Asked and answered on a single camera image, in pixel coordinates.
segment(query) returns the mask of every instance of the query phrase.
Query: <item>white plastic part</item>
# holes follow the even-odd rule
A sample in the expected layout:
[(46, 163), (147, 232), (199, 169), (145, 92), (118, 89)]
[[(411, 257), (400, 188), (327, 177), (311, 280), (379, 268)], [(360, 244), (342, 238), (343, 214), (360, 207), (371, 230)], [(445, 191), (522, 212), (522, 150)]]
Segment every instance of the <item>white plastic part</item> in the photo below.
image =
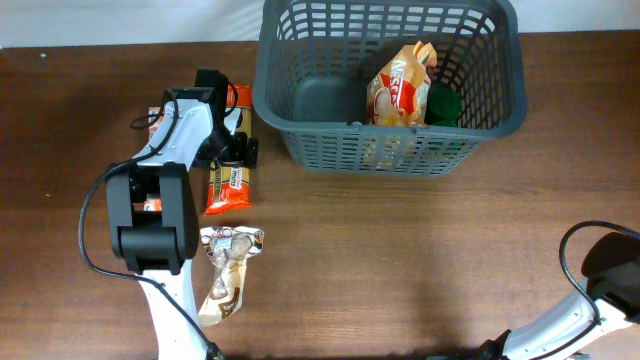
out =
[[(140, 161), (140, 166), (162, 166), (167, 162), (185, 164), (187, 171), (193, 164), (202, 142), (211, 135), (213, 116), (209, 104), (191, 99), (178, 99), (178, 123), (171, 138), (157, 155)], [(173, 122), (173, 102), (164, 106), (164, 119), (149, 143), (134, 158), (148, 154), (157, 148), (167, 136)]]
[[(598, 338), (632, 325), (626, 315), (603, 300), (596, 300), (602, 324), (568, 348), (545, 360), (564, 360)], [(509, 360), (528, 360), (549, 353), (580, 334), (593, 321), (593, 309), (577, 292), (551, 308), (531, 324), (512, 331), (504, 344)]]
[[(173, 299), (198, 323), (198, 313), (191, 285), (191, 260), (187, 260), (180, 274), (168, 270), (145, 270), (143, 277), (165, 284)], [(153, 326), (158, 337), (158, 360), (204, 360), (207, 346), (196, 330), (153, 285), (140, 281), (149, 302)]]

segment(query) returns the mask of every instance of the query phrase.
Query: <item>barcode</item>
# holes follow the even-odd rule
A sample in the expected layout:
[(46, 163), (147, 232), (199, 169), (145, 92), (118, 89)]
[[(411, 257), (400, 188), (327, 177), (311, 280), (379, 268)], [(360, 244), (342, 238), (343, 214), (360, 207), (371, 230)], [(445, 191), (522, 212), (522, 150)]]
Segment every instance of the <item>barcode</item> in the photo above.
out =
[(231, 179), (229, 186), (236, 190), (242, 189), (242, 168), (231, 168)]

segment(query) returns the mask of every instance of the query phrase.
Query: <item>basket bottom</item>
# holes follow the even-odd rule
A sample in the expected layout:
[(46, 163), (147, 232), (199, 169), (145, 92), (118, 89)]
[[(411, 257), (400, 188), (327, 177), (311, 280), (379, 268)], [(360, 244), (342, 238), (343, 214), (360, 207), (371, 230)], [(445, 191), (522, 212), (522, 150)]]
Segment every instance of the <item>basket bottom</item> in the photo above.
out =
[(365, 122), (367, 84), (343, 77), (310, 77), (293, 99), (296, 122)]

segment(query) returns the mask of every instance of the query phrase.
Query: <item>green object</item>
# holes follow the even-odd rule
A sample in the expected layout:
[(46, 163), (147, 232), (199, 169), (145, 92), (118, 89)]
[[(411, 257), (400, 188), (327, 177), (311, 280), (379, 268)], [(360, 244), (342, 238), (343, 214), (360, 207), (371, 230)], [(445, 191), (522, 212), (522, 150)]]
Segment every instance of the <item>green object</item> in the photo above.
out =
[(452, 88), (433, 84), (427, 98), (427, 124), (433, 126), (458, 127), (462, 112), (462, 98)]

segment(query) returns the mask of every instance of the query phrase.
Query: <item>brown table surface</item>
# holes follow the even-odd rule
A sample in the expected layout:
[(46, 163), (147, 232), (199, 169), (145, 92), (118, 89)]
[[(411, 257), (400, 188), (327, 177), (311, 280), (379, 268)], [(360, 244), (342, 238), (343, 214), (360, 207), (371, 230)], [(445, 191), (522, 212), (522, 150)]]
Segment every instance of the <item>brown table surface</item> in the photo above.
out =
[[(529, 113), (450, 175), (401, 178), (305, 171), (258, 118), (253, 208), (201, 225), (266, 232), (242, 309), (206, 330), (229, 354), (263, 357), (451, 353), (525, 325), (571, 290), (564, 232), (587, 219), (640, 228), (640, 32), (522, 35)], [(0, 358), (151, 359), (138, 284), (84, 266), (79, 208), (109, 163), (147, 134), (130, 119), (196, 69), (254, 79), (255, 43), (0, 51)], [(192, 173), (198, 211), (207, 174)], [(93, 259), (111, 253), (104, 191), (88, 218)], [(569, 246), (574, 272), (604, 231)], [(213, 268), (199, 252), (196, 302)], [(640, 327), (586, 348), (630, 359)]]

